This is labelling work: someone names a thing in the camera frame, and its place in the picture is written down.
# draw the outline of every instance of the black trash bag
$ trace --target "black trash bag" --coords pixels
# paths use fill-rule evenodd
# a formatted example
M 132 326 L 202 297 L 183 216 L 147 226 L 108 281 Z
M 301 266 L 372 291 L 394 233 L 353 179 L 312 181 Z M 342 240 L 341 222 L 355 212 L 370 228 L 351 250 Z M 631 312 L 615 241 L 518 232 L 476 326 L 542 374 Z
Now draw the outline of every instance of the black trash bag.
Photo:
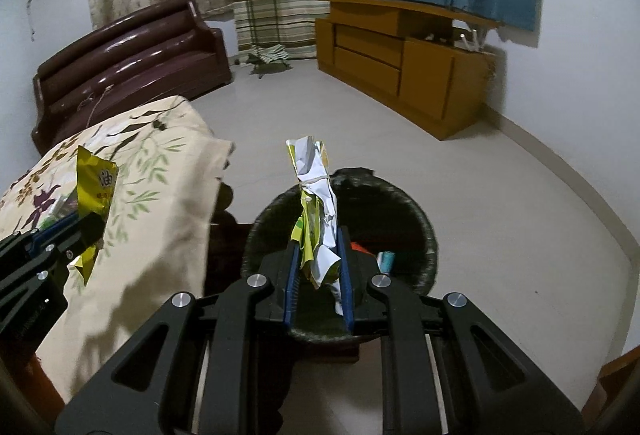
M 396 253 L 391 275 L 427 295 L 433 287 L 438 244 L 431 222 L 404 191 L 366 168 L 344 168 L 331 176 L 338 201 L 338 226 L 346 225 L 351 241 L 377 255 Z M 286 249 L 291 230 L 302 213 L 300 186 L 277 196 L 255 219 L 242 257 L 242 277 L 258 272 L 269 253 Z M 290 334 L 311 343 L 364 341 L 346 332 L 326 286 L 318 290 L 301 275 L 298 309 Z

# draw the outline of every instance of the floral tablecloth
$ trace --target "floral tablecloth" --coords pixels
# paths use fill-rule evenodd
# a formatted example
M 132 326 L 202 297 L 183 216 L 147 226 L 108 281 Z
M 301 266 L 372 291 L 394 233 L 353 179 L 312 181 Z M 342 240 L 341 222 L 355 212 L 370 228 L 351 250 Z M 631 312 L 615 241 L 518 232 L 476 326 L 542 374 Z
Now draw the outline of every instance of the floral tablecloth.
M 115 116 L 50 150 L 0 200 L 0 238 L 47 223 L 76 186 L 82 145 L 118 165 L 104 249 L 84 286 L 72 269 L 68 308 L 38 349 L 65 401 L 177 291 L 202 295 L 209 222 L 233 144 L 213 137 L 187 100 Z

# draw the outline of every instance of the yellow snack bag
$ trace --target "yellow snack bag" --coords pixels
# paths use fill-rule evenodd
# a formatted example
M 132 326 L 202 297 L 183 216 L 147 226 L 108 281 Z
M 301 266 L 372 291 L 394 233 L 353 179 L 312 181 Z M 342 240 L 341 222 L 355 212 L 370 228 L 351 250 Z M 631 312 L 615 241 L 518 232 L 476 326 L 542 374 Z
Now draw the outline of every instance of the yellow snack bag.
M 82 218 L 88 213 L 94 212 L 106 222 L 118 176 L 116 163 L 96 157 L 86 148 L 78 146 L 76 173 L 78 177 L 78 215 Z M 85 285 L 94 270 L 97 252 L 97 246 L 92 245 L 74 262 Z

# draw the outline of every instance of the crumpled paper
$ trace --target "crumpled paper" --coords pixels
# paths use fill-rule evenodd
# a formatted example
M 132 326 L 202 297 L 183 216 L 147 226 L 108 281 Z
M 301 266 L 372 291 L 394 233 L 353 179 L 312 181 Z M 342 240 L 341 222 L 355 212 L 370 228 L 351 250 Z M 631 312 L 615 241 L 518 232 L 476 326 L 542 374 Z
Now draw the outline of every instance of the crumpled paper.
M 322 141 L 314 141 L 312 136 L 289 139 L 287 149 L 302 190 L 302 215 L 291 233 L 291 240 L 300 243 L 300 269 L 315 288 L 331 286 L 336 312 L 342 314 L 340 256 L 336 254 L 337 199 L 330 184 L 326 150 Z

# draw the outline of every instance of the sofa backrest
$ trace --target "sofa backrest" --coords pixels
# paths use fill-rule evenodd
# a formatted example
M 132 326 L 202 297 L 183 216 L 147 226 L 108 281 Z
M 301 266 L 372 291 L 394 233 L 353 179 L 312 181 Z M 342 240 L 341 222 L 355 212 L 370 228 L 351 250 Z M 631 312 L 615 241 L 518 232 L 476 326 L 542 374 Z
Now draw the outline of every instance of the sofa backrest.
M 88 97 L 196 47 L 190 0 L 166 0 L 95 30 L 38 68 L 52 117 L 73 113 Z

